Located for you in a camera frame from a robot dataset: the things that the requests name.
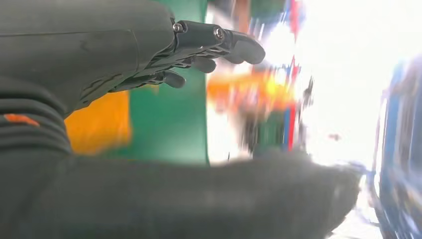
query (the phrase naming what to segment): orange object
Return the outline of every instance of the orange object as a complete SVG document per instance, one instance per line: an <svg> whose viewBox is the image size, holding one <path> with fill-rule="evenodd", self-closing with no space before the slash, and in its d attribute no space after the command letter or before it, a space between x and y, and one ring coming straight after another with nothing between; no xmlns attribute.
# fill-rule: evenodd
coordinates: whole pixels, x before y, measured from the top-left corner
<svg viewBox="0 0 422 239"><path fill-rule="evenodd" d="M237 0L235 2L235 15L239 22L239 31L248 33L250 23L251 0Z"/></svg>
<svg viewBox="0 0 422 239"><path fill-rule="evenodd" d="M130 143L128 92L107 94L75 111L65 124L73 150L92 155Z"/></svg>
<svg viewBox="0 0 422 239"><path fill-rule="evenodd" d="M6 118L7 121L11 123L25 123L25 124L29 124L36 127L40 126L37 121L29 118L28 116L15 115L15 114L5 114L3 116Z"/></svg>
<svg viewBox="0 0 422 239"><path fill-rule="evenodd" d="M229 111L240 107L283 111L294 102L292 91L268 72L214 75L207 85L207 98L216 108Z"/></svg>

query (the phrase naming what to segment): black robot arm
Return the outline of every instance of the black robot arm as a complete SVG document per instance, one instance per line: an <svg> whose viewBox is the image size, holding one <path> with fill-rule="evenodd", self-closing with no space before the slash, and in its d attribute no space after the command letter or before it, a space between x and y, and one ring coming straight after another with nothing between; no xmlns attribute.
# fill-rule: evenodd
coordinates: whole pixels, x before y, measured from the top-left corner
<svg viewBox="0 0 422 239"><path fill-rule="evenodd" d="M184 79L173 67L210 72L224 56L252 64L265 52L250 37L213 24L175 23L149 0L5 0L0 3L0 75L46 88L62 115L107 92Z"/></svg>

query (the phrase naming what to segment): green wall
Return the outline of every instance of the green wall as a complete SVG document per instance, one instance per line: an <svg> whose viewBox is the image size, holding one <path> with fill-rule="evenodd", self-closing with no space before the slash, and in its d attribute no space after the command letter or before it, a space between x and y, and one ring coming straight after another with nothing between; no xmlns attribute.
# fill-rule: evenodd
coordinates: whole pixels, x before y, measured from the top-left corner
<svg viewBox="0 0 422 239"><path fill-rule="evenodd" d="M278 146L283 143L284 113L272 112L265 122L259 123L258 144L260 148Z"/></svg>
<svg viewBox="0 0 422 239"><path fill-rule="evenodd" d="M207 0L160 0L178 20L203 22ZM177 69L187 83L182 89L161 85L130 92L132 144L119 155L139 160L208 164L205 74Z"/></svg>
<svg viewBox="0 0 422 239"><path fill-rule="evenodd" d="M279 15L283 10L286 0L252 0L252 17L272 17Z"/></svg>

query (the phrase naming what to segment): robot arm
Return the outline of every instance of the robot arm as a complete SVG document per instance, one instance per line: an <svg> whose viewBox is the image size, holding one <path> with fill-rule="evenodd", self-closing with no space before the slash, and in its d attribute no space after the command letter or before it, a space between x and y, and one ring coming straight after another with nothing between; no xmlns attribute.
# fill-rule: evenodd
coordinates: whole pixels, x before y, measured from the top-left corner
<svg viewBox="0 0 422 239"><path fill-rule="evenodd" d="M31 81L64 106L63 116L107 92L163 82L173 67L214 70L211 60L256 64L253 39L213 24L175 22L148 0L6 0L0 5L0 74Z"/></svg>
<svg viewBox="0 0 422 239"><path fill-rule="evenodd" d="M304 155L201 168L72 154L63 118L107 92L264 58L241 33L174 19L146 0L0 2L0 238L323 238L350 211L358 177Z"/></svg>

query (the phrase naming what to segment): metal screw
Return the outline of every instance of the metal screw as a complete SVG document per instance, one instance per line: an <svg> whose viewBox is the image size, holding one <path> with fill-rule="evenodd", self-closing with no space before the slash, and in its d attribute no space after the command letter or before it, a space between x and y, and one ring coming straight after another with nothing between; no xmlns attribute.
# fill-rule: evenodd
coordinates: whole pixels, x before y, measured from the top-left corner
<svg viewBox="0 0 422 239"><path fill-rule="evenodd" d="M223 39L224 38L224 32L223 32L223 29L221 29L221 27L216 27L216 28L214 28L214 36L217 38L217 39Z"/></svg>
<svg viewBox="0 0 422 239"><path fill-rule="evenodd" d="M185 30L183 29L183 26L182 26L180 23L174 23L174 24L173 24L173 30L174 30L175 32L177 32L177 33L180 33L180 32L185 31Z"/></svg>

